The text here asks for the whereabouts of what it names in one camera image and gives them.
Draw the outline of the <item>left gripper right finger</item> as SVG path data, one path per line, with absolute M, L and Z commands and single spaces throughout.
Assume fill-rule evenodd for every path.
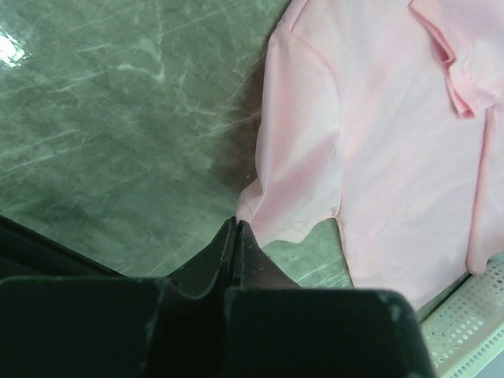
M 399 293 L 281 287 L 239 222 L 224 300 L 226 377 L 433 377 L 417 315 Z

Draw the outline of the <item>pink t-shirt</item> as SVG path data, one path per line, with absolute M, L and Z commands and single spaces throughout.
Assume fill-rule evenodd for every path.
M 421 308 L 503 250 L 503 4 L 293 1 L 265 59 L 259 244 L 334 219 L 356 287 Z

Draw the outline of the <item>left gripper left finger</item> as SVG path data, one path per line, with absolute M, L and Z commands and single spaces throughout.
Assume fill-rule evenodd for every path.
M 224 274 L 235 222 L 170 276 L 1 278 L 4 377 L 149 377 L 168 305 L 195 309 Z

